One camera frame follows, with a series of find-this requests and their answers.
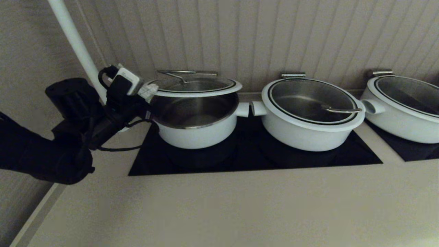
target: black glass cooktop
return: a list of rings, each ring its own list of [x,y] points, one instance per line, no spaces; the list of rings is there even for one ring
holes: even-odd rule
[[[171,146],[157,130],[151,126],[129,176],[382,164],[354,131],[334,150],[309,152],[276,140],[254,116],[239,117],[228,138],[204,149]]]
[[[439,159],[439,144],[412,142],[388,133],[368,120],[365,122],[387,143],[404,161]]]

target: lid handle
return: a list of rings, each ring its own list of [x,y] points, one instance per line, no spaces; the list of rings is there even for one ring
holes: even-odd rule
[[[187,81],[184,80],[183,77],[178,76],[176,74],[201,74],[201,75],[210,75],[210,76],[218,76],[218,72],[214,71],[194,71],[194,70],[157,70],[157,72],[178,78],[182,83],[186,84]]]
[[[291,72],[291,73],[281,74],[281,76],[284,79],[293,79],[293,78],[305,79],[306,78],[305,72]]]
[[[395,76],[392,69],[369,69],[366,71],[367,77],[389,77]]]
[[[331,112],[331,113],[346,113],[346,114],[351,114],[351,113],[359,113],[361,111],[363,111],[363,109],[361,108],[356,108],[356,109],[334,109],[328,105],[322,105],[323,110]]]

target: white pole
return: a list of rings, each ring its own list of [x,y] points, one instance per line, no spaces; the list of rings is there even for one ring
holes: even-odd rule
[[[75,27],[75,24],[73,23],[72,17],[70,16],[67,7],[64,4],[64,0],[48,0],[48,2],[50,7],[52,7],[56,18],[58,19],[58,22],[61,25],[68,42],[72,46],[76,56],[79,59],[79,62],[81,62],[82,67],[93,84],[94,89],[97,91],[102,99],[102,102],[105,104],[107,101],[107,91],[97,79],[98,70],[93,63],[93,60],[91,59],[90,54],[88,53],[87,48],[85,47],[84,42]]]

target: pot lid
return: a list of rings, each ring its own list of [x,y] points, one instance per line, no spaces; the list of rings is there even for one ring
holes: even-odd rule
[[[236,92],[241,83],[219,77],[215,72],[166,70],[159,73],[167,78],[149,82],[158,85],[156,95],[166,97],[195,98],[210,97]]]
[[[416,112],[439,116],[439,87],[402,76],[378,78],[375,87],[386,98]]]
[[[343,124],[362,109],[347,92],[304,76],[287,77],[268,88],[269,101],[289,117],[313,124]]]

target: paneled wall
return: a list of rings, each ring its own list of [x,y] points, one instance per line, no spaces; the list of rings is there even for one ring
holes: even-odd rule
[[[0,23],[0,111],[52,139],[62,117],[44,90],[84,70],[46,0],[2,0]],[[0,170],[0,246],[9,246],[51,185]]]
[[[261,90],[282,71],[347,89],[364,88],[362,74],[374,67],[438,80],[437,0],[76,3],[104,63],[122,62],[144,77],[154,68],[218,70],[244,91]]]

